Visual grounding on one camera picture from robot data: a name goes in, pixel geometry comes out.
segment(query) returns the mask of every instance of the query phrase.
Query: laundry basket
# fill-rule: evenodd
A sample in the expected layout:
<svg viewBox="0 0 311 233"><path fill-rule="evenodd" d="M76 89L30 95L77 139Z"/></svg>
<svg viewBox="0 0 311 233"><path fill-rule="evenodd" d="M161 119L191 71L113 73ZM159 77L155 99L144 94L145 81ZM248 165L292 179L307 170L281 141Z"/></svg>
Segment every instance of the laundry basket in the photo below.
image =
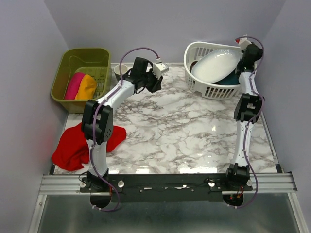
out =
<svg viewBox="0 0 311 233"><path fill-rule="evenodd" d="M65 100L68 84L76 72L93 77L97 87L93 100L104 96L110 90L110 53L103 48L77 48L68 50L59 65L51 90L52 98L62 104L69 113L83 113L88 100Z"/></svg>
<svg viewBox="0 0 311 233"><path fill-rule="evenodd" d="M213 100L226 100L240 92L240 85L218 85L206 83L190 73L193 62L199 61L205 55L218 49L232 49L241 51L240 47L213 44L207 42L194 42L187 46L184 54L184 66L186 70L186 83L190 91L200 92L202 97Z"/></svg>

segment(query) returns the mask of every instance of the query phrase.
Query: gray floor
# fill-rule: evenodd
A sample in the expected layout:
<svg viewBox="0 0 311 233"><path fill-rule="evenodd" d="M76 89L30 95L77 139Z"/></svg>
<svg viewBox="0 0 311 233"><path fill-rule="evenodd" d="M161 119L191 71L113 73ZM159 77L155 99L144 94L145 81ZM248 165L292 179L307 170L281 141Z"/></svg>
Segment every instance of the gray floor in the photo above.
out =
<svg viewBox="0 0 311 233"><path fill-rule="evenodd" d="M124 203L92 210L88 196L49 196L40 233L297 233L287 194L258 194L244 209L219 202Z"/></svg>

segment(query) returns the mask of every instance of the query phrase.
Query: yellow cloth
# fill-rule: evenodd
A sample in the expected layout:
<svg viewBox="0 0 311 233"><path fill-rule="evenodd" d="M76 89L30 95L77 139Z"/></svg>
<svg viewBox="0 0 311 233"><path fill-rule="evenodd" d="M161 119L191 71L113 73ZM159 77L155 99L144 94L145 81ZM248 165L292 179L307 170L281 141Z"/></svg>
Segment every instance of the yellow cloth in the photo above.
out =
<svg viewBox="0 0 311 233"><path fill-rule="evenodd" d="M80 83L80 87L75 100L90 100L93 98L96 90L97 82L88 74L86 74Z"/></svg>

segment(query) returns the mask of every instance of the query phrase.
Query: white plate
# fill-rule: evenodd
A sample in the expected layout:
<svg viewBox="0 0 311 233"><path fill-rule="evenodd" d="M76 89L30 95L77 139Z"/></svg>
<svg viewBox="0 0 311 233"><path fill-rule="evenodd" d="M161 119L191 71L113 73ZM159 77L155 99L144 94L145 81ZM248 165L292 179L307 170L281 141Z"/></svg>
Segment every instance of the white plate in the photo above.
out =
<svg viewBox="0 0 311 233"><path fill-rule="evenodd" d="M216 83L228 76L237 67L241 58L242 53L239 51L215 50L193 66L192 74L206 83Z"/></svg>

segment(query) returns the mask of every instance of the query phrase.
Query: white laundry basket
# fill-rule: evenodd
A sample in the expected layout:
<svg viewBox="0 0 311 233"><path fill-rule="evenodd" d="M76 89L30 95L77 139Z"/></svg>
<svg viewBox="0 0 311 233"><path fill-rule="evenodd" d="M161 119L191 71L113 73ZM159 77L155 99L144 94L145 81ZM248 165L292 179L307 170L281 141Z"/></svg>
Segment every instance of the white laundry basket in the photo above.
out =
<svg viewBox="0 0 311 233"><path fill-rule="evenodd" d="M240 47L220 45L207 42L194 42L187 46L184 55L184 66L186 70L186 83L192 92L200 92L202 97L213 100L226 100L240 92L240 85L217 85L206 83L197 79L190 73L193 62L199 61L205 55L218 49L232 49L241 51Z"/></svg>

